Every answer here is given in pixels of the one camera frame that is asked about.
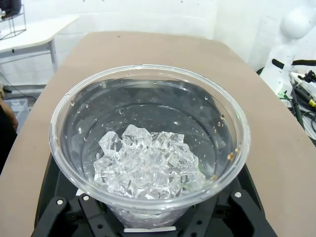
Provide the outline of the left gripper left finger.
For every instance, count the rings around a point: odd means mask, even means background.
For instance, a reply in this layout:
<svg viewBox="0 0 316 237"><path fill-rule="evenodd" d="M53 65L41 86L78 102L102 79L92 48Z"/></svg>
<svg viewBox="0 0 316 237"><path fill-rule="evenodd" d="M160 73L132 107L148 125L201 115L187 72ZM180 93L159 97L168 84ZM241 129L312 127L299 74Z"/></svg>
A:
<svg viewBox="0 0 316 237"><path fill-rule="evenodd" d="M105 204L87 194L54 197L38 219L33 237L121 237L123 226Z"/></svg>

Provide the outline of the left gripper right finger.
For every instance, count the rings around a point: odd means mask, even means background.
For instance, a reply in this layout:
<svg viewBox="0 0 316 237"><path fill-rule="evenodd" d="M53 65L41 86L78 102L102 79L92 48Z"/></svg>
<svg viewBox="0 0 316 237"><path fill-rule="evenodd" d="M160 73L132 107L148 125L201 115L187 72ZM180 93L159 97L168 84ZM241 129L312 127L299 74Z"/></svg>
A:
<svg viewBox="0 0 316 237"><path fill-rule="evenodd" d="M194 208L179 237L273 237L275 231L245 190L236 190L221 204L218 197Z"/></svg>

